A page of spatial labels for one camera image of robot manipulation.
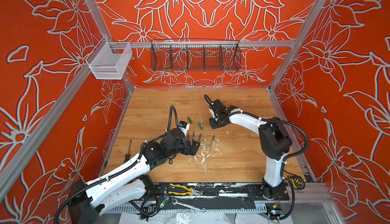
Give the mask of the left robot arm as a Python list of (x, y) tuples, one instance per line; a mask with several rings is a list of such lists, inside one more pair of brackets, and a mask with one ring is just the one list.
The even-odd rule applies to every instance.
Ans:
[(109, 173), (85, 182), (72, 184), (67, 200), (58, 208), (54, 222), (67, 209), (73, 224), (93, 224), (110, 209), (126, 201), (152, 195), (154, 183), (147, 173), (178, 154), (194, 156), (200, 138), (187, 139), (179, 128), (147, 141), (139, 153)]

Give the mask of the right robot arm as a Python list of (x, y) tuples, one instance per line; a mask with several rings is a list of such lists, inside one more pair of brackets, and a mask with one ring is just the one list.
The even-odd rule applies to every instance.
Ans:
[(222, 128), (232, 123), (249, 129), (259, 136), (261, 149), (266, 156), (262, 193), (267, 200), (275, 199), (283, 185), (284, 159), (291, 146), (291, 140), (283, 123), (277, 117), (264, 119), (232, 105), (226, 107), (219, 99), (212, 101), (207, 95), (204, 98), (209, 104), (212, 115), (209, 119), (212, 129)]

